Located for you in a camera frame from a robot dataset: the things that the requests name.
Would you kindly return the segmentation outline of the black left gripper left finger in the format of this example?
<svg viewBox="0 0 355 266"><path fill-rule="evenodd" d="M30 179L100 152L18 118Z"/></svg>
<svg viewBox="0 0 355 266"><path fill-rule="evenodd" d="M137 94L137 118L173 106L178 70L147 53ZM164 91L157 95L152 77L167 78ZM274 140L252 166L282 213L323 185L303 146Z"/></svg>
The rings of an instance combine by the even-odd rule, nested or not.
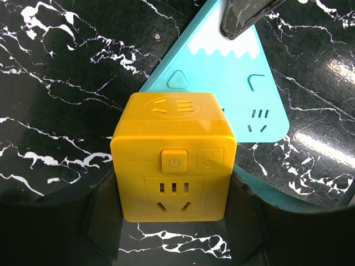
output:
<svg viewBox="0 0 355 266"><path fill-rule="evenodd" d="M2 265L112 265L123 214L114 171L31 201L1 190Z"/></svg>

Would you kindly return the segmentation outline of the teal triangular power strip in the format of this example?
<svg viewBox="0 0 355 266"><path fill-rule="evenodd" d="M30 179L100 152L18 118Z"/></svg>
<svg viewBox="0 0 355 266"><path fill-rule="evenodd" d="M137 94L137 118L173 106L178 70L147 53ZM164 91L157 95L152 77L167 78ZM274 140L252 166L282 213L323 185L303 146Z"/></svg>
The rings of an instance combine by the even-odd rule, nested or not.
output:
<svg viewBox="0 0 355 266"><path fill-rule="evenodd" d="M205 2L143 92L211 92L240 174L326 207L354 196L354 2L287 1L229 40Z"/></svg>

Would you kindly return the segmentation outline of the yellow cube socket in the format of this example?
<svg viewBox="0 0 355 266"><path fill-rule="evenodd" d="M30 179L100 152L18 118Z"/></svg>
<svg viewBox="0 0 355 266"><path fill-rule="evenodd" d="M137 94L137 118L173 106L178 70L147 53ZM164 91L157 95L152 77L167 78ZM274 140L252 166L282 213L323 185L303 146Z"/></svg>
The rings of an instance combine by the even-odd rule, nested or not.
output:
<svg viewBox="0 0 355 266"><path fill-rule="evenodd" d="M224 216L237 142L214 94L132 94L110 150L128 222Z"/></svg>

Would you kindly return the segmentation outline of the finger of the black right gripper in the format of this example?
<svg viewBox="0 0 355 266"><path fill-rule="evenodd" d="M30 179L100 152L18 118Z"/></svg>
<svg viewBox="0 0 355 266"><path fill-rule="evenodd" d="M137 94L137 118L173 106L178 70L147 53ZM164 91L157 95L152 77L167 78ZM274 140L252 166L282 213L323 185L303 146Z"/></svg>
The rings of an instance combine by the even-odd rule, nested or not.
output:
<svg viewBox="0 0 355 266"><path fill-rule="evenodd" d="M284 2L285 0L227 0L220 32L229 40L234 40Z"/></svg>

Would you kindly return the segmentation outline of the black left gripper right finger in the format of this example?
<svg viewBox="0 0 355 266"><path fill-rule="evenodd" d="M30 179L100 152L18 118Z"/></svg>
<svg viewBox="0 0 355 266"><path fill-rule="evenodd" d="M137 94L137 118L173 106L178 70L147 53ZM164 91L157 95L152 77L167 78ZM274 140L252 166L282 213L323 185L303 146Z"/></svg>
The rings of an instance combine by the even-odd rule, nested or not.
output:
<svg viewBox="0 0 355 266"><path fill-rule="evenodd" d="M322 208L233 172L224 220L232 265L354 265L354 206Z"/></svg>

